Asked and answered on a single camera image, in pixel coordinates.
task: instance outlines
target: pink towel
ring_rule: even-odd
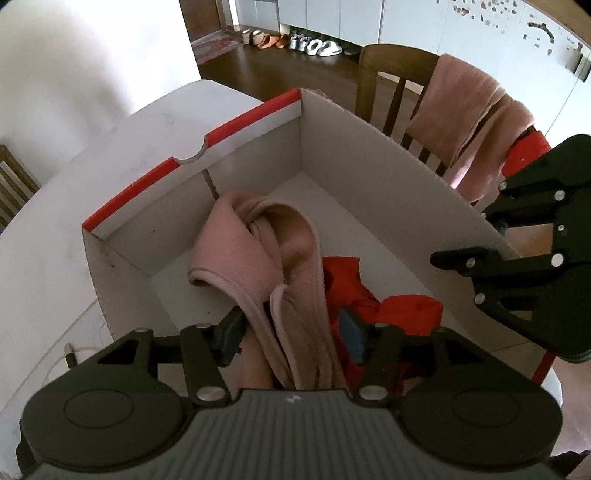
[[[450,167],[443,178],[474,202],[497,178],[511,145],[533,123],[529,110],[494,78],[444,54],[407,132]]]
[[[318,236],[295,207],[245,192],[224,194],[195,240],[189,281],[219,288],[248,318],[240,388],[270,388],[271,372],[285,388],[345,388]]]

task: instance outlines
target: white table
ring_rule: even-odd
[[[81,224],[168,157],[189,158],[203,136],[261,102],[201,80],[151,103],[96,139],[0,236],[0,470],[16,474],[18,419],[71,337],[104,326]],[[100,345],[109,333],[100,331]]]

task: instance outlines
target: metal bolt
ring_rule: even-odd
[[[563,254],[554,254],[552,255],[552,260],[550,263],[553,267],[559,267],[564,263],[564,255]]]
[[[359,396],[367,401],[381,401],[388,396],[388,390],[378,385],[365,385],[359,390]]]
[[[219,401],[225,396],[226,391],[222,387],[201,387],[197,390],[197,398],[202,401]]]

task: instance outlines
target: shoe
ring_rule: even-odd
[[[306,51],[310,37],[301,37],[297,44],[297,51]]]
[[[282,35],[281,38],[277,41],[275,46],[277,48],[285,48],[290,43],[290,38],[287,35]]]
[[[294,33],[290,38],[290,44],[287,46],[290,50],[297,50],[297,44],[300,41],[300,36]]]
[[[256,47],[259,50],[263,50],[264,48],[272,47],[273,45],[275,45],[277,43],[278,40],[279,40],[279,37],[276,37],[275,35],[265,35],[265,38],[263,39],[263,41],[261,43],[259,43]]]
[[[248,45],[251,42],[251,34],[252,30],[247,28],[246,30],[242,30],[242,43]]]
[[[265,33],[262,30],[255,30],[252,32],[252,44],[258,47],[265,39]]]
[[[343,47],[337,45],[334,40],[327,40],[324,44],[320,47],[317,55],[319,57],[331,57],[333,55],[338,55],[343,51]]]
[[[306,47],[306,53],[308,55],[316,55],[322,45],[324,45],[324,42],[321,39],[316,38],[315,40],[312,40],[310,43],[308,43],[308,46]]]

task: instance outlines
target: white cardboard box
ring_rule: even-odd
[[[361,258],[362,281],[378,299],[430,295],[445,306],[445,326],[528,377],[538,369],[542,348],[478,310],[468,278],[429,263],[435,251],[476,245],[515,258],[504,238],[392,139],[297,89],[210,132],[194,157],[163,161],[83,224],[114,339],[140,326],[175,335],[230,310],[213,287],[189,285],[187,270],[217,195],[233,189],[295,203],[316,224],[323,255]],[[237,368],[223,372],[231,390]]]

